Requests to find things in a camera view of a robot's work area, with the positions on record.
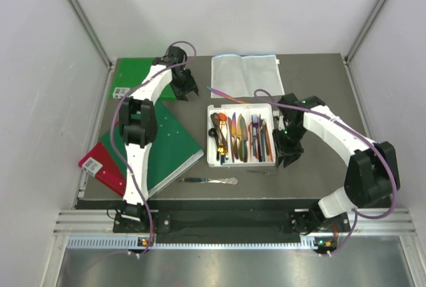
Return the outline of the small dark dessert fork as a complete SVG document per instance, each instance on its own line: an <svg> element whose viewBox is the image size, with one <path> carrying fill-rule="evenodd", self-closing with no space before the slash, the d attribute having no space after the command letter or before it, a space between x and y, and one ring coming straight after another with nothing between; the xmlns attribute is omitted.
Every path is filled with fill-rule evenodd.
<svg viewBox="0 0 426 287"><path fill-rule="evenodd" d="M277 173L274 170L266 170L266 171L264 171L264 170L245 170L244 172L252 173L252 174L262 174L262 175L267 175L267 176L275 175Z"/></svg>

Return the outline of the iridescent knife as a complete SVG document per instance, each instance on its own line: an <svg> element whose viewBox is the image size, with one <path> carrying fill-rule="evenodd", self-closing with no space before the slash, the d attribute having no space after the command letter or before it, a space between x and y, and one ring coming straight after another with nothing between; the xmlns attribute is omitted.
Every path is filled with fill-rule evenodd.
<svg viewBox="0 0 426 287"><path fill-rule="evenodd" d="M235 159L238 159L236 113L232 115L231 136L232 136L232 161L234 161Z"/></svg>
<svg viewBox="0 0 426 287"><path fill-rule="evenodd" d="M219 91L219 90L217 90L217 89L214 89L214 88L212 88L212 87L207 87L207 89L208 89L211 93L213 93L213 94L215 94L215 95L218 95L218 96L220 96L220 97L222 97L222 98L225 98L225 99L231 100L231 101L233 101L233 102L235 102L235 103L238 103L238 104L246 104L246 102L241 101L241 100L239 100L239 99L237 99L237 98L235 98L235 97L232 97L232 96L231 96L231 95L229 95L229 94L226 94L226 93L224 93L224 92L222 92L222 91Z"/></svg>

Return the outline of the brown wooden spoon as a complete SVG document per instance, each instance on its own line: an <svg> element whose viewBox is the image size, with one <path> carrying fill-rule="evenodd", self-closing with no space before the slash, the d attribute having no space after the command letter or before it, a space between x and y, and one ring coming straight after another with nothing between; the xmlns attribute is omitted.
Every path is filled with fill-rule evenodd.
<svg viewBox="0 0 426 287"><path fill-rule="evenodd" d="M215 129L217 130L219 141L222 143L221 137L220 137L220 130L219 130L219 124L220 124L221 120L220 120L220 117L219 117L218 113L211 114L210 115L210 119L211 119L211 121L212 121Z"/></svg>

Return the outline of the white cutlery tray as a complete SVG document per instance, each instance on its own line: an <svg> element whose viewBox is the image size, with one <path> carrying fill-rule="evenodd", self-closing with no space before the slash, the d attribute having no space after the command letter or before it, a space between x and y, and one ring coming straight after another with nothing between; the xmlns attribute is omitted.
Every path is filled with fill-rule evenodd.
<svg viewBox="0 0 426 287"><path fill-rule="evenodd" d="M277 163L272 107L260 104L208 106L210 167L272 167Z"/></svg>

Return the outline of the teal handled gold spoon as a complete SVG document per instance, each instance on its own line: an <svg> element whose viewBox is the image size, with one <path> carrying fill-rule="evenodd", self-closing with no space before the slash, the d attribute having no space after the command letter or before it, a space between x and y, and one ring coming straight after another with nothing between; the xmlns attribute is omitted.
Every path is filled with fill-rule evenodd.
<svg viewBox="0 0 426 287"><path fill-rule="evenodd" d="M227 157L228 156L228 146L224 146L223 143L219 141L219 152L221 156Z"/></svg>

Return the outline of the purple plastic fork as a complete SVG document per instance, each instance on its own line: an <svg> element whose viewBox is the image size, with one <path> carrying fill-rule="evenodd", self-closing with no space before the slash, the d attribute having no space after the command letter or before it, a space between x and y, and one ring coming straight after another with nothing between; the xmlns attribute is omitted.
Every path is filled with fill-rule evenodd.
<svg viewBox="0 0 426 287"><path fill-rule="evenodd" d="M262 157L260 153L260 144L259 144L260 140L259 140L259 132L258 132L258 127L259 127L258 116L253 114L251 115L251 119L252 119L252 142L253 142L254 156L259 162L261 162Z"/></svg>

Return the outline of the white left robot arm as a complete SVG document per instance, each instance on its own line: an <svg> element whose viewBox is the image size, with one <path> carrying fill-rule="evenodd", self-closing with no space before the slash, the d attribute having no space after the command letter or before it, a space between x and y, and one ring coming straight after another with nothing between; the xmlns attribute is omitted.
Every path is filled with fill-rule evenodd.
<svg viewBox="0 0 426 287"><path fill-rule="evenodd" d="M187 94L198 93L198 86L186 65L192 59L175 43L151 64L146 78L126 92L118 109L119 133L124 141L127 185L124 201L131 205L147 206L148 157L158 134L154 106L163 90L169 86L179 101Z"/></svg>

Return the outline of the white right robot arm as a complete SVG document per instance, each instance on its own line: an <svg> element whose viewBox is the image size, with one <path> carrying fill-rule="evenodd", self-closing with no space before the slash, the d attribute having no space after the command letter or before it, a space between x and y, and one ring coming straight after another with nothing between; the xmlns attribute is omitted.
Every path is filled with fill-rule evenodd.
<svg viewBox="0 0 426 287"><path fill-rule="evenodd" d="M315 229L327 230L335 216L373 206L398 192L399 171L392 144L377 143L359 134L318 97L299 100L291 93L282 96L277 106L284 120L284 129L273 131L280 164L287 167L301 157L301 140L306 132L311 132L333 149L347 167L343 186L310 207L308 216Z"/></svg>

